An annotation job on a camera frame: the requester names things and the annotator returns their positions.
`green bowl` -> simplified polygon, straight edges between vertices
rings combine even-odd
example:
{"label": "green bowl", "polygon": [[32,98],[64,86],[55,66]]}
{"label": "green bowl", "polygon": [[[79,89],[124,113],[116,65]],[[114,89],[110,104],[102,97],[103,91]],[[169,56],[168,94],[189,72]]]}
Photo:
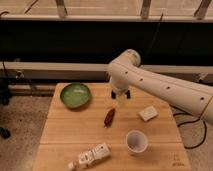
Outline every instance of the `green bowl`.
{"label": "green bowl", "polygon": [[91,93],[86,85],[72,83],[63,88],[60,99],[68,108],[78,108],[91,99]]}

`wooden tabletop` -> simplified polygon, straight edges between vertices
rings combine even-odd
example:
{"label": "wooden tabletop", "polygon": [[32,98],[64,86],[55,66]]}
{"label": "wooden tabletop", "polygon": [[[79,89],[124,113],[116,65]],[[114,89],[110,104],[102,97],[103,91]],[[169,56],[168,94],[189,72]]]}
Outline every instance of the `wooden tabletop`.
{"label": "wooden tabletop", "polygon": [[[60,101],[60,92],[67,84],[58,84],[43,130],[34,171],[65,171],[78,154],[106,142],[111,157],[89,170],[95,171],[159,171],[184,170],[191,167],[169,105],[141,90],[130,87],[131,99],[111,99],[107,83],[86,84],[92,100],[83,108],[70,110]],[[159,115],[145,123],[138,112],[154,106]],[[116,108],[111,127],[104,127],[110,108]],[[148,137],[147,150],[138,157],[130,156],[125,136],[140,130]]]}

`black panel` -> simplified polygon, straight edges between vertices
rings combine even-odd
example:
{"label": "black panel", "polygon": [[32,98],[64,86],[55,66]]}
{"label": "black panel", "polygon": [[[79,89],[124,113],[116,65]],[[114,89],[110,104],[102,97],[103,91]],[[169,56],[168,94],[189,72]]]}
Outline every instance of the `black panel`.
{"label": "black panel", "polygon": [[133,48],[144,64],[210,66],[212,46],[211,23],[0,21],[7,61],[109,63]]}

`paper cup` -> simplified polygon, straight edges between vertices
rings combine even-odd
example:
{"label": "paper cup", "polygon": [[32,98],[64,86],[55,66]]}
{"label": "paper cup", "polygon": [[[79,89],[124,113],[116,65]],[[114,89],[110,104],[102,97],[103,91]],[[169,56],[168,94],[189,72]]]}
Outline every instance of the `paper cup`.
{"label": "paper cup", "polygon": [[146,150],[148,140],[144,133],[132,130],[126,135],[126,145],[131,155],[137,155]]}

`gray floor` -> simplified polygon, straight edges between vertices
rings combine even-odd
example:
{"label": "gray floor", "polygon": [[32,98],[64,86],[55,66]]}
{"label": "gray floor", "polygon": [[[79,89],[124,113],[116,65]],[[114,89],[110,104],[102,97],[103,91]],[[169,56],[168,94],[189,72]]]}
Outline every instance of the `gray floor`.
{"label": "gray floor", "polygon": [[[0,106],[0,126],[11,131],[11,138],[0,138],[0,170],[31,171],[39,145],[51,97],[13,97],[9,106]],[[177,123],[193,120],[189,116],[176,116]],[[180,128],[185,145],[196,144],[203,136],[203,124]],[[187,150],[193,171],[213,171],[213,126],[208,125],[205,143]]]}
{"label": "gray floor", "polygon": [[13,97],[0,107],[0,126],[11,138],[0,138],[0,170],[30,171],[36,156],[51,97]]}

